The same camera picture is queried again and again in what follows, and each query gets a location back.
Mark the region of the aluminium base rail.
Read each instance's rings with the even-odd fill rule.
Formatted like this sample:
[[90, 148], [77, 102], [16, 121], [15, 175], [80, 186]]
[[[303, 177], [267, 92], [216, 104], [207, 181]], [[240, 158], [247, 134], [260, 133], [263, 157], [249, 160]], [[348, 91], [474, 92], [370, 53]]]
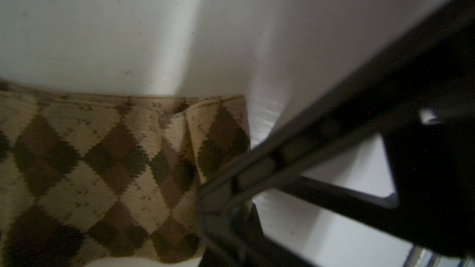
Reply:
[[475, 267], [475, 260], [472, 257], [445, 257], [414, 245], [402, 267]]

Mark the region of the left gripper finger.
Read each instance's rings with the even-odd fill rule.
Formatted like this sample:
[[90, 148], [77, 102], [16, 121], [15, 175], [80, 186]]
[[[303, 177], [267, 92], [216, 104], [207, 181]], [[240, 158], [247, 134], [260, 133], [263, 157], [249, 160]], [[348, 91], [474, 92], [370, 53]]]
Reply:
[[228, 245], [206, 246], [198, 267], [233, 267], [237, 253]]

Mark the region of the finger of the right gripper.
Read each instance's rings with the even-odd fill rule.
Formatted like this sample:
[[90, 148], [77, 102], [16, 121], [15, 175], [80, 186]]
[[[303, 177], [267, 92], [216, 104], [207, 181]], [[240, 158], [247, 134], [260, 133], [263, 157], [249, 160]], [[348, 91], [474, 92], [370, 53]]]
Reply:
[[[376, 197], [302, 176], [380, 134], [395, 192]], [[306, 267], [266, 238], [253, 196], [278, 189], [448, 257], [475, 254], [475, 0], [451, 0], [197, 196], [206, 246], [234, 267]]]

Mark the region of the beige brown argyle sock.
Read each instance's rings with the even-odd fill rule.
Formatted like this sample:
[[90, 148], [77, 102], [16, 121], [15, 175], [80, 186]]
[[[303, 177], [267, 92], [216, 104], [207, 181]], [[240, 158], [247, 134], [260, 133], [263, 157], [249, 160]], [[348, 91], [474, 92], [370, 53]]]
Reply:
[[1, 82], [1, 265], [200, 258], [197, 191], [250, 148], [246, 99]]

